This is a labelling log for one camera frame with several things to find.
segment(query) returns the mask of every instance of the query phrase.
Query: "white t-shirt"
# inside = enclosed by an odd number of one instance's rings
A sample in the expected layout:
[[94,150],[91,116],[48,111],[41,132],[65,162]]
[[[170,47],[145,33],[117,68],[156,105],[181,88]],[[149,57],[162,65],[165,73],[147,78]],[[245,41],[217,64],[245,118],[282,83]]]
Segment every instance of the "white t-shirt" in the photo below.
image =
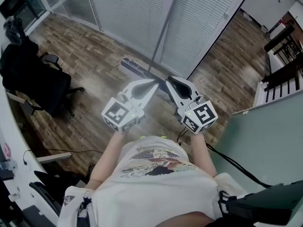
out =
[[[222,185],[243,193],[230,176],[218,176],[223,178]],[[84,198],[91,201],[87,211],[92,227],[154,227],[190,212],[217,219],[220,185],[191,164],[178,144],[150,136],[125,145],[113,174],[95,191],[69,187],[57,226],[75,227],[79,213],[86,216],[86,210],[79,211]]]

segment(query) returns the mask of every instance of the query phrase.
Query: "mop handle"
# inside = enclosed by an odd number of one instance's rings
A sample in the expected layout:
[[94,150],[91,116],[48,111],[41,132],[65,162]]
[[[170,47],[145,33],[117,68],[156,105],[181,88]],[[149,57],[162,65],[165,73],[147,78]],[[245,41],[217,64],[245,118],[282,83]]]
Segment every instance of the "mop handle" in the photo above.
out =
[[165,18],[163,27],[162,27],[162,29],[161,29],[161,32],[160,32],[160,35],[159,35],[159,38],[158,38],[158,41],[157,41],[155,50],[154,50],[154,52],[153,52],[153,55],[152,55],[152,58],[151,58],[151,64],[149,65],[148,70],[147,70],[148,72],[151,71],[152,63],[153,63],[153,61],[154,61],[154,59],[155,59],[155,57],[156,57],[156,53],[157,53],[158,47],[159,47],[159,45],[160,45],[160,42],[161,42],[161,39],[162,39],[162,37],[163,37],[164,31],[165,31],[165,29],[166,29],[167,23],[169,22],[169,18],[170,18],[170,16],[171,16],[171,13],[172,13],[172,10],[173,10],[173,8],[174,8],[174,6],[175,6],[175,3],[176,3],[176,0],[172,0],[171,5],[170,5],[170,8],[169,8],[169,11],[168,11],[167,16],[166,16],[166,18]]

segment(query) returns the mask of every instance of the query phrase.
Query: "cable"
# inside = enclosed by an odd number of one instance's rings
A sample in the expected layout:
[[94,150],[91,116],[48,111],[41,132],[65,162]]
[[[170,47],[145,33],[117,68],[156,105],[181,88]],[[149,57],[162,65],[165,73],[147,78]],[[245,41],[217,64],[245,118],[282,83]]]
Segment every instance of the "cable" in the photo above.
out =
[[184,131],[186,129],[186,126],[184,127],[184,129],[179,133],[179,135],[178,135],[178,138],[177,138],[177,143],[178,143],[178,141],[179,141],[179,138],[180,137],[182,137],[187,131],[185,131],[182,135],[181,135],[181,133]]
[[[183,136],[186,132],[184,132],[182,135],[179,134],[178,139]],[[246,175],[248,178],[250,178],[251,180],[253,180],[255,183],[261,185],[262,187],[265,188],[269,188],[271,187],[271,185],[265,184],[263,182],[261,182],[258,178],[256,178],[252,173],[250,173],[248,170],[246,170],[244,167],[242,167],[238,162],[236,162],[235,160],[231,159],[230,157],[226,156],[225,154],[217,151],[214,147],[212,147],[210,144],[206,143],[206,146],[213,152],[217,153],[219,156],[221,156],[223,159],[225,159],[226,161],[228,161],[230,164],[232,164],[235,168],[237,168],[239,171],[241,171],[244,175]]]
[[[83,153],[83,152],[88,152],[88,151],[95,151],[95,152],[98,152],[98,153],[103,153],[102,151],[95,150],[95,149],[87,149],[87,150],[76,151],[76,150],[66,150],[66,149],[48,149],[48,148],[45,148],[45,149],[42,149],[42,150],[56,150],[56,151],[65,151],[65,152],[72,152],[72,153]],[[24,160],[24,156],[25,156],[25,153],[27,153],[28,151],[33,151],[33,150],[28,149],[28,150],[24,151],[24,154],[23,154],[23,163],[24,163],[24,165],[27,165],[27,162]]]

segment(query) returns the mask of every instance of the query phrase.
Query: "human arm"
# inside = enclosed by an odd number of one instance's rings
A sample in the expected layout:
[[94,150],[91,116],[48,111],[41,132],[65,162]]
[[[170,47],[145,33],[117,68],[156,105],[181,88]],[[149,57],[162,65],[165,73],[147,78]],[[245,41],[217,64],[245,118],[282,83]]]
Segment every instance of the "human arm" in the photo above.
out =
[[194,164],[201,168],[203,171],[208,173],[211,177],[217,175],[216,168],[214,167],[213,161],[210,158],[204,135],[202,133],[192,134],[190,136]]
[[85,188],[96,190],[107,178],[111,176],[124,146],[124,140],[127,134],[115,132],[110,139],[104,153],[95,165],[89,183]]

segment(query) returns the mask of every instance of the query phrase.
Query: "office chair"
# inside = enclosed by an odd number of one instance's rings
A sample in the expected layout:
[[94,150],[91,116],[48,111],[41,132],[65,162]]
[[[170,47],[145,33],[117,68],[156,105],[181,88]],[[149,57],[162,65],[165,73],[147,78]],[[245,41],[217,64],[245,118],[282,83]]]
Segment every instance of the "office chair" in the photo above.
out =
[[57,56],[46,53],[42,60],[52,63],[56,69],[43,63],[27,43],[10,44],[0,58],[0,74],[6,89],[26,94],[40,106],[34,106],[35,110],[45,110],[54,117],[62,104],[70,111],[66,95],[84,88],[69,89],[71,76],[62,71]]
[[34,171],[41,182],[30,183],[33,188],[59,216],[64,202],[65,191],[70,186],[76,186],[79,181],[88,183],[88,176],[84,177],[73,172],[61,172],[59,177],[44,172]]

